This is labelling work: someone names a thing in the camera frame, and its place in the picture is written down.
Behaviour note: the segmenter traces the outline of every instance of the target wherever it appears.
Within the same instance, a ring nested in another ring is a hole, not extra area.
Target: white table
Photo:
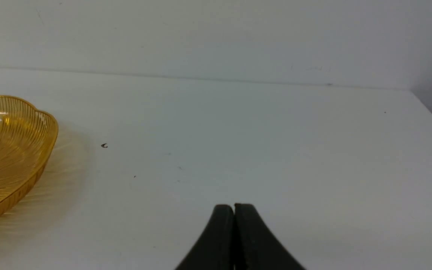
[[[432,115],[410,92],[0,70],[0,94],[60,123],[0,218],[0,269],[171,270],[235,202],[308,270],[432,269]]]

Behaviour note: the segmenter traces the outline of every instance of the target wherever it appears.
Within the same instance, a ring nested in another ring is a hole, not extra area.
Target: white wall
[[[432,1],[0,0],[0,67],[431,96]]]

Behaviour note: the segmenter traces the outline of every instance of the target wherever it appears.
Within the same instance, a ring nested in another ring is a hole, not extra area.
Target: yellow wire basket
[[[0,96],[0,215],[40,178],[58,136],[58,123],[18,97]]]

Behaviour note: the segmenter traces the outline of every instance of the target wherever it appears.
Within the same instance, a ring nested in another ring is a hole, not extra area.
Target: white tabletop
[[[432,269],[432,115],[410,92],[0,70],[0,94],[60,123],[0,218],[1,270],[171,270],[235,202],[308,270]]]

